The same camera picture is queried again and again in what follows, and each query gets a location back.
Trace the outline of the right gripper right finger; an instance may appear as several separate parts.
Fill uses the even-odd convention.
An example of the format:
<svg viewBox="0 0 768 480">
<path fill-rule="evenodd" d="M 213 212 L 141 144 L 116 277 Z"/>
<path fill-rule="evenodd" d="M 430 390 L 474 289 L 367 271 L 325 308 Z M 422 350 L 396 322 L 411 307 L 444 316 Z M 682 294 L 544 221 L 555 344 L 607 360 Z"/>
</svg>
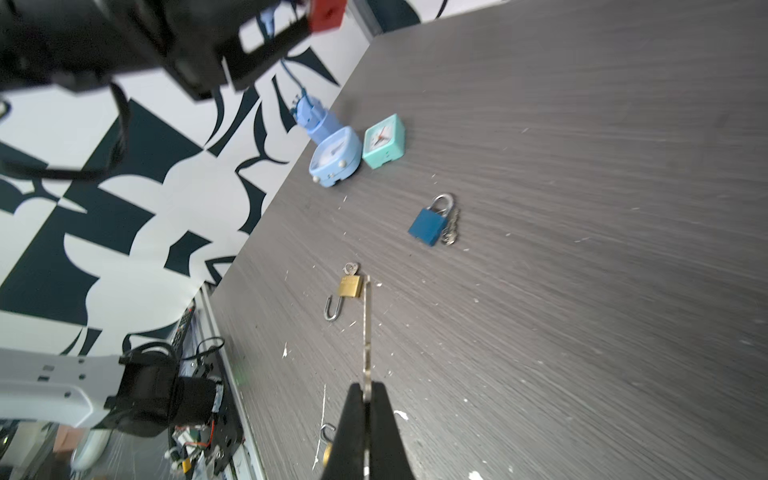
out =
<svg viewBox="0 0 768 480">
<path fill-rule="evenodd" d="M 389 395 L 382 382 L 372 383 L 367 415 L 369 478 L 414 480 Z"/>
</svg>

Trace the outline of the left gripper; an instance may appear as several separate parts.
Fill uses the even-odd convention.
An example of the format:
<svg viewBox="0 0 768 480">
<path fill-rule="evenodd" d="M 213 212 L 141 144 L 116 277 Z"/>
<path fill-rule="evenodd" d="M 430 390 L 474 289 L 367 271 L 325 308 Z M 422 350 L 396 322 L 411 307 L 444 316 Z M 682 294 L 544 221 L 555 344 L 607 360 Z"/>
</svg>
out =
<svg viewBox="0 0 768 480">
<path fill-rule="evenodd" d="M 289 51 L 312 34 L 307 16 L 250 53 L 239 38 L 256 11 L 165 11 L 170 47 L 167 71 L 195 101 L 207 100 L 219 86 L 247 89 Z"/>
</svg>

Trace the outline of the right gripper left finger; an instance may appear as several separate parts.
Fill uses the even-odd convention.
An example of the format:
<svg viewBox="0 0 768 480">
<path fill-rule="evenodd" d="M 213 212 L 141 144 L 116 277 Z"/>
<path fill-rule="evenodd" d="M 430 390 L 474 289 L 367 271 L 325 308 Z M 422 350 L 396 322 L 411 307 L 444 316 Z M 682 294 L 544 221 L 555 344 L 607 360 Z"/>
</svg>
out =
<svg viewBox="0 0 768 480">
<path fill-rule="evenodd" d="M 353 383 L 337 425 L 322 480 L 361 480 L 364 478 L 366 404 L 359 383 Z"/>
</svg>

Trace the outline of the red padlock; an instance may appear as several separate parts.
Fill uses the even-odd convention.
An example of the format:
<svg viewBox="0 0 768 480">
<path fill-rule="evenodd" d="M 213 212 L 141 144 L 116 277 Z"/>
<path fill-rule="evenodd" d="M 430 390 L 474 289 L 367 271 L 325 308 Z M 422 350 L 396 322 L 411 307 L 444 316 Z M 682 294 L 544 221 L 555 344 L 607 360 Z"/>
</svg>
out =
<svg viewBox="0 0 768 480">
<path fill-rule="evenodd" d="M 310 0 L 309 26 L 313 34 L 335 30 L 343 22 L 347 0 Z"/>
</svg>

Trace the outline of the brass padlock with key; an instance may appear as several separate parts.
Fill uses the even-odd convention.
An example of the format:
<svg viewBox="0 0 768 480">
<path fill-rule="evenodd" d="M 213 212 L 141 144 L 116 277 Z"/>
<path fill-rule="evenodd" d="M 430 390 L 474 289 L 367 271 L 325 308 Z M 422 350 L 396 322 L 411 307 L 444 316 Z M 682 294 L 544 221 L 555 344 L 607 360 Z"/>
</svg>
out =
<svg viewBox="0 0 768 480">
<path fill-rule="evenodd" d="M 336 307 L 331 310 L 333 296 L 329 295 L 324 307 L 324 318 L 328 322 L 335 321 L 341 312 L 344 300 L 346 298 L 358 298 L 362 291 L 363 279 L 359 274 L 360 264 L 357 262 L 348 262 L 343 268 L 343 276 L 337 289 Z"/>
</svg>

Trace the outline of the blue padlock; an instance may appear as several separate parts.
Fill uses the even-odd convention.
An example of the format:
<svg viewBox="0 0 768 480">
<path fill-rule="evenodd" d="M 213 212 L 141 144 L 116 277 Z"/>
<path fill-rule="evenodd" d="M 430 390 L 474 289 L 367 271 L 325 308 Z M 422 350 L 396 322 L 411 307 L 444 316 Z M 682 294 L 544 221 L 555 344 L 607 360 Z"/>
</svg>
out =
<svg viewBox="0 0 768 480">
<path fill-rule="evenodd" d="M 438 242 L 453 245 L 458 239 L 459 213 L 453 194 L 439 194 L 419 212 L 408 233 L 428 246 L 435 246 Z"/>
</svg>

